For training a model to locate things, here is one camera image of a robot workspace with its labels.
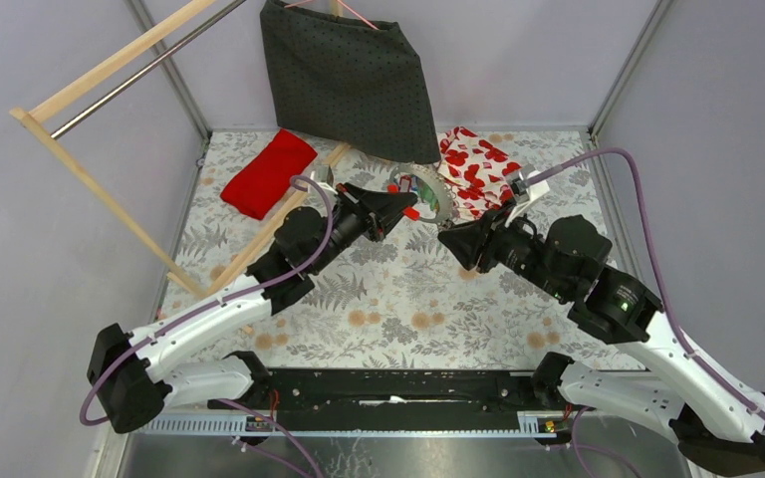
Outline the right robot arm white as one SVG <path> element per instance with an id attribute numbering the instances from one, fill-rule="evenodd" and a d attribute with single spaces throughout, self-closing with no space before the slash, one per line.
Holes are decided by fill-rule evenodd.
<path id="1" fill-rule="evenodd" d="M 503 265 L 568 306 L 568 317 L 596 340 L 642 363 L 645 386 L 549 353 L 531 377 L 541 408 L 588 406 L 658 433 L 697 466 L 719 476 L 765 471 L 765 392 L 735 379 L 693 340 L 679 337 L 662 300 L 606 262 L 611 241 L 580 215 L 539 234 L 525 217 L 492 210 L 453 226 L 439 241 L 460 265 L 481 273 Z"/>

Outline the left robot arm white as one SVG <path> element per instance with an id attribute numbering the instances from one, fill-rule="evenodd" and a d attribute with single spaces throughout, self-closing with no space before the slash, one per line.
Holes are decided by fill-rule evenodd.
<path id="1" fill-rule="evenodd" d="M 218 292 L 170 319 L 129 332 L 118 324 L 100 330 L 81 422 L 108 423 L 126 434 L 167 407 L 219 399 L 235 399 L 247 409 L 263 405 L 267 371 L 252 354 L 199 363 L 190 357 L 223 335 L 298 303 L 313 291 L 313 276 L 359 238 L 381 242 L 418 201 L 412 192 L 370 191 L 350 183 L 335 191 L 323 199 L 324 213 L 310 206 L 290 210 L 268 250 Z"/>

